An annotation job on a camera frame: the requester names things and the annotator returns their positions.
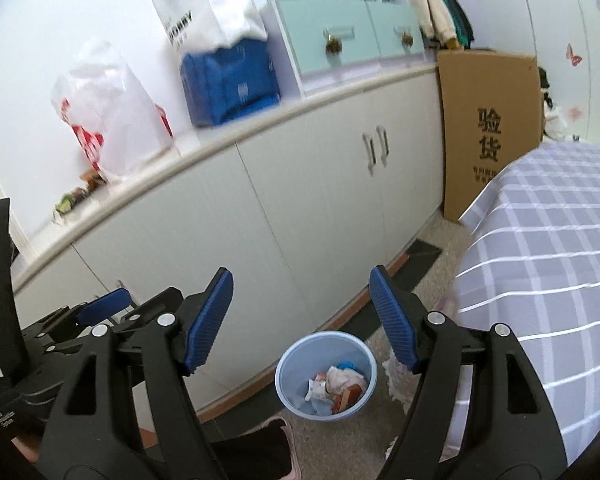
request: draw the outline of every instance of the white paper bag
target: white paper bag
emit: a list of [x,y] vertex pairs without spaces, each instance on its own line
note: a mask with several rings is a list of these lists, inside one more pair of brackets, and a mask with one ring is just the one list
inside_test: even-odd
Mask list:
[[89,41],[51,95],[93,168],[109,181],[123,180],[173,142],[164,111],[107,41]]
[[253,0],[153,0],[178,54],[231,48],[243,38],[267,39]]

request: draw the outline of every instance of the bed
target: bed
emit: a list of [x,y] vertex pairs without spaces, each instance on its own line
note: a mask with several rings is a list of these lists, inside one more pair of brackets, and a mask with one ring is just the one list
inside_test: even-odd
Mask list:
[[[511,327],[547,392],[572,463],[600,430],[600,147],[542,144],[494,178],[461,221],[472,244],[444,311],[455,312],[462,326]],[[405,370],[392,369],[391,361],[390,389],[400,398]],[[461,443],[470,383],[471,369],[463,367],[451,451]]]

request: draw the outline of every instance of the blue gripper pad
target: blue gripper pad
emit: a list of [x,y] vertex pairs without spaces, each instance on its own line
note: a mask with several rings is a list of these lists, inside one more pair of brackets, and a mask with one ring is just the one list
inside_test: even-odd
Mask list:
[[234,276],[225,270],[189,330],[184,365],[193,373],[209,357],[226,311],[234,297]]
[[129,305],[131,305],[129,291],[126,288],[117,288],[106,296],[91,301],[91,303],[82,307],[76,316],[76,320],[81,326],[95,326]]
[[369,293],[395,356],[413,372],[419,363],[415,330],[404,315],[391,287],[377,268],[374,268],[369,276]]

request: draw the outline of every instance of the countertop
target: countertop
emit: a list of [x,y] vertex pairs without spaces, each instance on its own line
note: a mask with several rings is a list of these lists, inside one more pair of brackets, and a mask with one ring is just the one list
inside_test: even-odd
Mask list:
[[19,248],[20,255],[11,267],[14,293],[17,293],[58,254],[113,213],[213,154],[316,108],[354,94],[431,73],[435,69],[435,63],[420,64],[372,79],[353,82],[303,100],[283,102],[279,106],[218,128],[197,131],[192,129],[188,132],[175,133],[174,145],[167,153],[147,164],[122,183],[96,190],[78,206],[76,211],[65,217],[61,224],[52,221],[50,211],[48,225],[30,238],[26,246]]

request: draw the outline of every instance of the trash can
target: trash can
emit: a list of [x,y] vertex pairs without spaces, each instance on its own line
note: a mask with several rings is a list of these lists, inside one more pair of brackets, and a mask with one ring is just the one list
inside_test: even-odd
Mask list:
[[[346,361],[364,375],[368,389],[348,410],[336,415],[317,415],[311,402],[304,400],[309,380]],[[371,350],[345,332],[316,332],[302,338],[284,353],[276,369],[276,391],[286,408],[297,416],[320,422],[342,420],[357,413],[371,398],[377,382],[378,365]]]

